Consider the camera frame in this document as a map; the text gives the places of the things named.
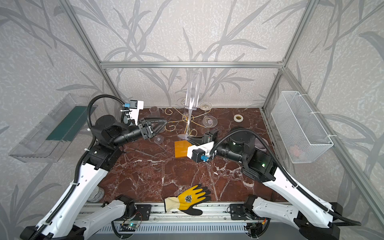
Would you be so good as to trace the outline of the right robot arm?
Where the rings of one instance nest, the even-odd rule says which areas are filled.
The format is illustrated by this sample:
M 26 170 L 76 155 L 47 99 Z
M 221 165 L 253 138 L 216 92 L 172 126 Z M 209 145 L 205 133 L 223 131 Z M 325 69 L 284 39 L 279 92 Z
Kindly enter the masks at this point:
M 296 228 L 308 240 L 337 240 L 341 227 L 361 226 L 343 217 L 343 207 L 329 203 L 307 190 L 282 166 L 266 141 L 251 129 L 235 127 L 222 139 L 217 131 L 187 137 L 187 156 L 196 163 L 215 157 L 240 163 L 242 173 L 281 195 L 287 204 L 249 196 L 243 205 L 248 218 L 267 218 Z

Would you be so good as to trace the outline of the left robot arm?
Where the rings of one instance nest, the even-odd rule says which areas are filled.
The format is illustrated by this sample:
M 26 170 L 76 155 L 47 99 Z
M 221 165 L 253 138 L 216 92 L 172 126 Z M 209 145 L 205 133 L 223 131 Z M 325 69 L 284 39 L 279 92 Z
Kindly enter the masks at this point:
M 112 115 L 104 115 L 93 124 L 93 105 L 103 98 L 119 102 L 121 112 L 129 122 L 125 124 Z M 93 138 L 76 165 L 74 179 L 50 212 L 36 226 L 28 226 L 22 231 L 22 240 L 86 240 L 108 222 L 134 215 L 133 200 L 119 196 L 88 218 L 76 219 L 93 190 L 123 154 L 123 146 L 138 139 L 151 139 L 167 124 L 161 117 L 139 120 L 143 108 L 142 101 L 125 103 L 112 95 L 98 95 L 90 100 L 86 117 Z

